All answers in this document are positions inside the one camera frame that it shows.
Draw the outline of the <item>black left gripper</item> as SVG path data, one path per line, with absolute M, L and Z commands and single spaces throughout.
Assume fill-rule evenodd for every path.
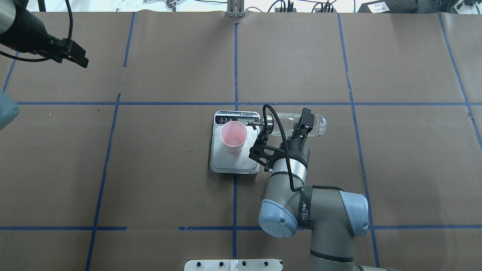
M 26 8 L 27 0 L 2 0 L 0 2 L 0 43 L 18 53 L 30 53 L 41 58 L 31 59 L 18 57 L 1 51 L 7 58 L 40 63 L 53 60 L 57 63 L 68 60 L 80 67 L 87 68 L 89 59 L 86 50 L 79 46 L 73 39 L 73 13 L 69 0 L 66 7 L 69 16 L 69 29 L 67 38 L 57 38 L 48 34 L 43 21 Z

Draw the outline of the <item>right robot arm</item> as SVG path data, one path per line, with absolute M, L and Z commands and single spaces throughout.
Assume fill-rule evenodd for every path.
M 380 271 L 354 263 L 354 238 L 368 231 L 368 199 L 336 186 L 306 184 L 306 140 L 324 134 L 325 118 L 308 108 L 278 114 L 265 104 L 263 119 L 249 125 L 260 126 L 249 158 L 270 172 L 258 218 L 262 230 L 277 238 L 290 238 L 299 228 L 310 230 L 311 271 Z

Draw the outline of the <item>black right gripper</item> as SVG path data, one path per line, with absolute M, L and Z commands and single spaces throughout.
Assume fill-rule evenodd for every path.
M 298 123 L 294 125 L 291 139 L 287 140 L 287 146 L 284 142 L 278 148 L 267 145 L 269 135 L 272 133 L 272 117 L 260 118 L 256 126 L 260 127 L 260 132 L 254 145 L 250 147 L 249 158 L 263 166 L 265 172 L 274 169 L 276 161 L 286 160 L 285 149 L 290 159 L 308 168 L 310 149 L 306 144 L 306 138 L 314 127 L 314 114 L 310 109 L 303 108 Z

